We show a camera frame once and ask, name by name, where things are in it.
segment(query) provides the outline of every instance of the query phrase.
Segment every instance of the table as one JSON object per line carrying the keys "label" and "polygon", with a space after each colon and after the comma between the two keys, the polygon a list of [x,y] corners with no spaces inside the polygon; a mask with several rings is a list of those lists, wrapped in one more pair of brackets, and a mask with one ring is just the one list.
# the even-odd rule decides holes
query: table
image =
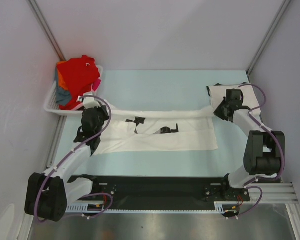
{"label": "table", "polygon": [[[248,82],[245,71],[104,71],[98,96],[131,111],[192,111],[210,105],[207,86]],[[247,137],[233,123],[213,118],[218,149],[116,152],[92,156],[75,175],[224,177],[243,164]],[[72,148],[81,116],[66,118],[54,164]]]}

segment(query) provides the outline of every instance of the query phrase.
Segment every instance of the white plastic basket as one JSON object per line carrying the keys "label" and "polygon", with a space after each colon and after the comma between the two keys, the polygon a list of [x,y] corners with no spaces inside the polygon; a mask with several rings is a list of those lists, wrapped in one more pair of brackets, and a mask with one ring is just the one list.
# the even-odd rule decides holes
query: white plastic basket
{"label": "white plastic basket", "polygon": [[[96,67],[99,69],[100,79],[101,79],[104,69],[102,66],[99,66],[99,65],[97,65]],[[59,105],[56,103],[56,94],[57,94],[57,83],[56,83],[56,81],[53,81],[53,85],[44,101],[44,105],[43,105],[44,110],[46,110],[49,113],[58,114],[60,116],[80,116],[80,115],[82,115],[83,111],[60,110]]]}

